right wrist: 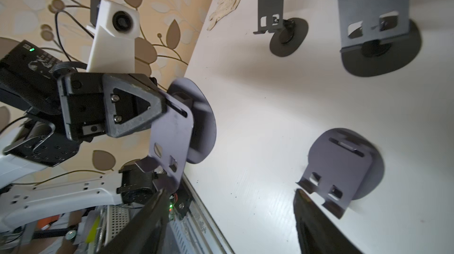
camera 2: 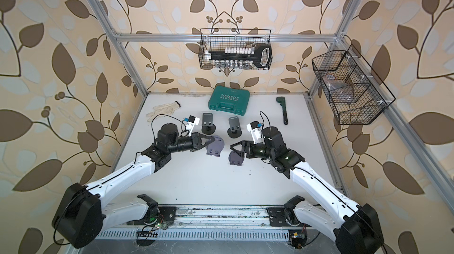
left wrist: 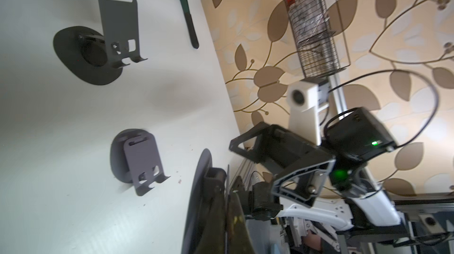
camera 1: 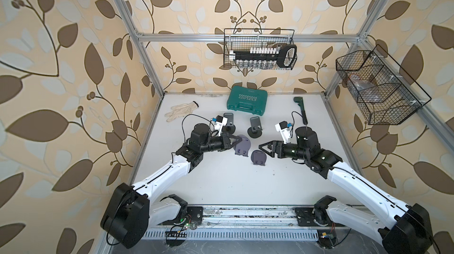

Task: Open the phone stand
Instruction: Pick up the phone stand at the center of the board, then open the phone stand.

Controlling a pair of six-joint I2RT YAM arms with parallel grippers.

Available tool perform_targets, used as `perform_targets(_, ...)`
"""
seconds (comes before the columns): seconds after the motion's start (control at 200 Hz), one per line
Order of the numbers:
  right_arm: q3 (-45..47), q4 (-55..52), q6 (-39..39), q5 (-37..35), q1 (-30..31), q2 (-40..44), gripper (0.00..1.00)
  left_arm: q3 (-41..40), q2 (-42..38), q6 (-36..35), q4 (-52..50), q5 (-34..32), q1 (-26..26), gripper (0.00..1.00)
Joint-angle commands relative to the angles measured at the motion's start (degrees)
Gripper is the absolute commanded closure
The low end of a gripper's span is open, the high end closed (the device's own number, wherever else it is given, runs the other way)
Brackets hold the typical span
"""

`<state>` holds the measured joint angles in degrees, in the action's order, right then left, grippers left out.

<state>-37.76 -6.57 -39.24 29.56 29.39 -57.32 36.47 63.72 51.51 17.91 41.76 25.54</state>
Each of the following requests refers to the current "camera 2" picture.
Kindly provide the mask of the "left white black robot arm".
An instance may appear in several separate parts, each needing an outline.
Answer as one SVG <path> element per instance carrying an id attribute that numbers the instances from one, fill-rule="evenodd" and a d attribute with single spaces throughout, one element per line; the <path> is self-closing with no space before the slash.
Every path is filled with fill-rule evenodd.
<path id="1" fill-rule="evenodd" d="M 52 220 L 55 233 L 61 234 L 74 248 L 91 243 L 102 231 L 130 221 L 147 225 L 160 221 L 158 203 L 146 194 L 121 204 L 114 198 L 146 178 L 170 160 L 175 152 L 195 152 L 215 142 L 215 138 L 198 132 L 180 136 L 175 124 L 165 124 L 157 138 L 123 168 L 89 184 L 75 183 L 67 188 Z"/>

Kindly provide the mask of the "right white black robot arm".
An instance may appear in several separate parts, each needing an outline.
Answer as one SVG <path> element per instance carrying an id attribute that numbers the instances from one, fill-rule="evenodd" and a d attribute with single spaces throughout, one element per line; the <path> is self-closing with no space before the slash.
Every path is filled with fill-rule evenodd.
<path id="1" fill-rule="evenodd" d="M 319 176 L 295 150 L 287 148 L 282 134 L 267 127 L 260 139 L 240 141 L 230 146 L 241 158 L 260 158 L 315 199 L 320 207 L 301 196 L 289 200 L 284 208 L 291 225 L 308 224 L 331 239 L 342 254 L 374 254 L 384 246 L 384 235 L 375 209 L 359 205 Z"/>

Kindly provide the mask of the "black phone stand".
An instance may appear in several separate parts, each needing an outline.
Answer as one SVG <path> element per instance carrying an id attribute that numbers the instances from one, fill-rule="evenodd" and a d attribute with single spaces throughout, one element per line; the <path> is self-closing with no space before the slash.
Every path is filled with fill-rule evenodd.
<path id="1" fill-rule="evenodd" d="M 213 123 L 212 113 L 203 113 L 202 115 L 202 133 L 212 135 L 216 130 L 216 125 Z"/>
<path id="2" fill-rule="evenodd" d="M 229 121 L 229 128 L 227 130 L 228 136 L 233 139 L 239 138 L 242 135 L 239 117 L 237 116 L 230 117 L 228 121 Z"/>

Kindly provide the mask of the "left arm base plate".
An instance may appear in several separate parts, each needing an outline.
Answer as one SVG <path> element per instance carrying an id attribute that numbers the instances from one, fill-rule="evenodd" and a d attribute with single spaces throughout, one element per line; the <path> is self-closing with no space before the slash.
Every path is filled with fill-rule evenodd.
<path id="1" fill-rule="evenodd" d="M 150 215 L 145 215 L 145 218 L 140 220 L 133 220 L 127 222 L 127 225 L 131 226 L 155 226 L 163 228 L 163 225 L 170 226 L 175 222 L 176 219 L 176 206 L 158 206 Z"/>

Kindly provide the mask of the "purple phone stand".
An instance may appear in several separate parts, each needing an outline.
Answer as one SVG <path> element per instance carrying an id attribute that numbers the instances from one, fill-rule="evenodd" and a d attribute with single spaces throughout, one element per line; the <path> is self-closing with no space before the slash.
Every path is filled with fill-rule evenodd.
<path id="1" fill-rule="evenodd" d="M 231 153 L 229 154 L 228 159 L 229 159 L 229 164 L 230 165 L 236 165 L 236 166 L 241 166 L 243 161 L 244 161 L 244 157 L 241 157 L 240 155 L 238 155 L 234 151 L 231 151 Z"/>
<path id="2" fill-rule="evenodd" d="M 220 157 L 225 143 L 223 139 L 217 135 L 213 135 L 212 137 L 214 138 L 214 142 L 207 146 L 206 154 L 209 156 Z"/>

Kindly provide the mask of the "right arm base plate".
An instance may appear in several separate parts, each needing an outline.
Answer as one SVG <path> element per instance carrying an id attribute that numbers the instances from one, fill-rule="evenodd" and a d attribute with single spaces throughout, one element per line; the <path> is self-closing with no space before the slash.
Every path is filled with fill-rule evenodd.
<path id="1" fill-rule="evenodd" d="M 285 207 L 267 207 L 266 208 L 270 226 L 282 228 L 302 229 L 304 224 L 296 219 L 294 209 Z"/>

